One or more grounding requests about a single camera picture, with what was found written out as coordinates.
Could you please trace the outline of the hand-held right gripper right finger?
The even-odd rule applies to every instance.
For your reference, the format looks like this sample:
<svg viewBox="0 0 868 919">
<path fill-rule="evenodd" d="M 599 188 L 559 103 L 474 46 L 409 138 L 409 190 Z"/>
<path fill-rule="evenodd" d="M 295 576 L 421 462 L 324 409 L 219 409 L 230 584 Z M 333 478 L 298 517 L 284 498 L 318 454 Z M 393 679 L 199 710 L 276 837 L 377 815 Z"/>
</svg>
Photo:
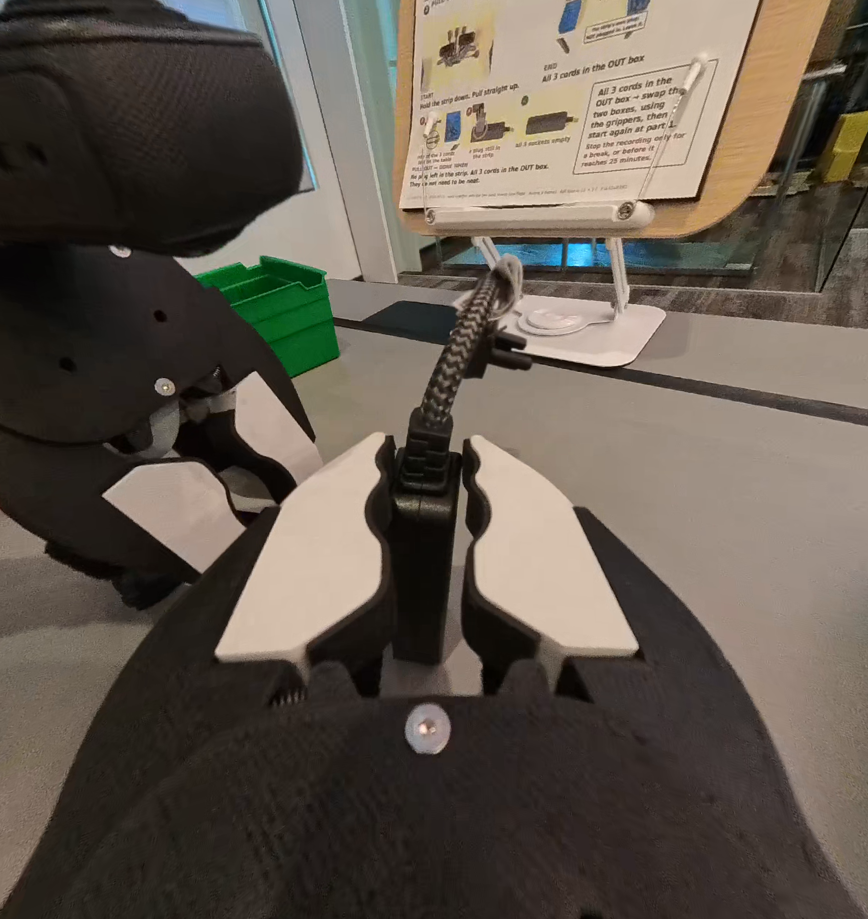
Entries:
<svg viewBox="0 0 868 919">
<path fill-rule="evenodd" d="M 565 494 L 480 435 L 464 442 L 462 481 L 472 537 L 462 637 L 481 662 L 483 694 L 518 661 L 539 665 L 555 688 L 572 661 L 636 659 L 638 639 Z"/>
</svg>

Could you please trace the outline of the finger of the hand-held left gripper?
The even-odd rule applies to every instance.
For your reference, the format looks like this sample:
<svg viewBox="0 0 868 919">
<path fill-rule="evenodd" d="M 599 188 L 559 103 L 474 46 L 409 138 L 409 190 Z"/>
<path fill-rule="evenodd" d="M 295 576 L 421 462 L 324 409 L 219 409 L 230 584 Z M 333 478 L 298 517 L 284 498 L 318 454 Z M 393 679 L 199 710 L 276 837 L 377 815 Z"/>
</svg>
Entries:
<svg viewBox="0 0 868 919">
<path fill-rule="evenodd" d="M 102 496 L 196 573 L 209 569 L 245 531 L 223 481 L 196 459 L 136 466 Z"/>
<path fill-rule="evenodd" d="M 323 466 L 311 436 L 256 372 L 217 397 L 217 450 L 234 504 L 282 504 Z"/>
</svg>

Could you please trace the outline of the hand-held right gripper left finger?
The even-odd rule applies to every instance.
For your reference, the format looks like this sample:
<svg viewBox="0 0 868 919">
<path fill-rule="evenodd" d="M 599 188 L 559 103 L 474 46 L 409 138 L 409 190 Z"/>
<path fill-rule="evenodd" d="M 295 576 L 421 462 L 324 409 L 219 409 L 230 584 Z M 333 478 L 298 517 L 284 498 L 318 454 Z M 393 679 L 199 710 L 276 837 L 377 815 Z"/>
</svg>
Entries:
<svg viewBox="0 0 868 919">
<path fill-rule="evenodd" d="M 359 682 L 378 674 L 396 627 L 396 588 L 386 532 L 392 517 L 394 439 L 359 443 L 298 486 L 241 536 L 240 584 L 214 649 L 220 664 L 281 661 L 307 681 L 321 663 Z"/>
</svg>

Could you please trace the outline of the green plastic bin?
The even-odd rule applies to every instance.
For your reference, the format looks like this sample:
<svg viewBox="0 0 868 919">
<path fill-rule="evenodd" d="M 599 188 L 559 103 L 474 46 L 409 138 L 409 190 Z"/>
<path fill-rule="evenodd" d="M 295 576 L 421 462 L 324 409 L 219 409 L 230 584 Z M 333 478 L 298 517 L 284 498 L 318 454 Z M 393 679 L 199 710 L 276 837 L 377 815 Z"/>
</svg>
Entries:
<svg viewBox="0 0 868 919">
<path fill-rule="evenodd" d="M 253 327 L 291 378 L 337 360 L 336 335 L 324 270 L 280 258 L 260 257 L 200 273 Z"/>
</svg>

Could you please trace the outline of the dark blue pad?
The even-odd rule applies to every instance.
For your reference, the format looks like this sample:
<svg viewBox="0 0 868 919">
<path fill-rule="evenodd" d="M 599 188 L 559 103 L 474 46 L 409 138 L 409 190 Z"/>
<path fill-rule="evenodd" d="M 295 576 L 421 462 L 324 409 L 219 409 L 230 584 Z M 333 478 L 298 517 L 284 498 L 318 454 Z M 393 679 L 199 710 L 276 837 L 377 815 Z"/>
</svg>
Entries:
<svg viewBox="0 0 868 919">
<path fill-rule="evenodd" d="M 360 329 L 442 346 L 449 340 L 458 318 L 452 305 L 397 301 L 363 320 Z"/>
</svg>

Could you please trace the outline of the white stand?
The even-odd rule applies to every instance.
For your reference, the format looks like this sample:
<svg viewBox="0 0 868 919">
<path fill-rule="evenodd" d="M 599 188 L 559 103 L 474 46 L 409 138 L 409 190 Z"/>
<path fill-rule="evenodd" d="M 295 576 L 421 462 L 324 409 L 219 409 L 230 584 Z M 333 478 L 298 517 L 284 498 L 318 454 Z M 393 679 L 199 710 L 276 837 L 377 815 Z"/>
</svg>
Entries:
<svg viewBox="0 0 868 919">
<path fill-rule="evenodd" d="M 673 129 L 682 117 L 688 100 L 709 66 L 709 57 L 694 57 L 676 88 L 669 89 L 672 106 L 653 146 L 651 162 L 643 176 L 637 197 L 612 201 L 558 206 L 525 206 L 510 208 L 456 208 L 429 206 L 427 176 L 421 179 L 424 219 L 441 233 L 467 231 L 473 245 L 483 253 L 489 269 L 495 269 L 500 256 L 490 231 L 501 234 L 517 231 L 554 231 L 555 233 L 587 230 L 605 232 L 613 276 L 613 295 L 609 302 L 562 299 L 549 305 L 547 298 L 519 295 L 510 320 L 500 331 L 519 336 L 530 356 L 571 360 L 601 369 L 625 367 L 650 342 L 665 318 L 665 312 L 647 305 L 630 306 L 623 250 L 623 233 L 645 229 L 654 219 L 654 206 L 644 200 L 651 180 L 668 144 Z"/>
</svg>

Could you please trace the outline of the printed instruction sheet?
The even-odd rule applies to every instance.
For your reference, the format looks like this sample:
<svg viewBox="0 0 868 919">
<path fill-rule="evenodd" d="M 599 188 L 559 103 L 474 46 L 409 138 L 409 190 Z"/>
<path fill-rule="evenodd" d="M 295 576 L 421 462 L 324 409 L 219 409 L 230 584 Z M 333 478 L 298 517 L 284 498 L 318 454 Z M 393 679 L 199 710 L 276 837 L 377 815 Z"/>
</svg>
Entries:
<svg viewBox="0 0 868 919">
<path fill-rule="evenodd" d="M 695 198 L 759 6 L 417 2 L 402 208 Z"/>
</svg>

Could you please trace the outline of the wooden board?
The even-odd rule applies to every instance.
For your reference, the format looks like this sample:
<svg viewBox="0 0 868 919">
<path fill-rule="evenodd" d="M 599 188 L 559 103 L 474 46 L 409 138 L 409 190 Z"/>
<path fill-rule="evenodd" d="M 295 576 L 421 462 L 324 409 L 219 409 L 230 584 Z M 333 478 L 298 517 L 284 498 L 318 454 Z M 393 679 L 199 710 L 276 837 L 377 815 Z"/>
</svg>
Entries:
<svg viewBox="0 0 868 919">
<path fill-rule="evenodd" d="M 811 60 L 829 1 L 765 1 L 757 13 L 730 104 L 714 144 L 703 188 L 692 201 L 660 201 L 625 221 L 590 222 L 585 206 L 485 209 L 483 216 L 428 223 L 429 206 L 400 208 L 405 227 L 424 236 L 509 238 L 679 238 L 695 235 L 734 213 L 762 178 L 775 153 Z"/>
</svg>

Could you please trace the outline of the yellow box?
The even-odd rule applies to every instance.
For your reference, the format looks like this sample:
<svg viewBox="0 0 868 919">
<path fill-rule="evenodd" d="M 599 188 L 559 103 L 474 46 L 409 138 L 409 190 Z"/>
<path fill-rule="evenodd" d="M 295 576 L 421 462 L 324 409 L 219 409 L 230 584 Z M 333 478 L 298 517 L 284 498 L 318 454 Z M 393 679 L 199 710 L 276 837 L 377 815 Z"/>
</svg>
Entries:
<svg viewBox="0 0 868 919">
<path fill-rule="evenodd" d="M 867 135 L 868 109 L 840 115 L 814 168 L 816 180 L 822 185 L 848 180 Z"/>
</svg>

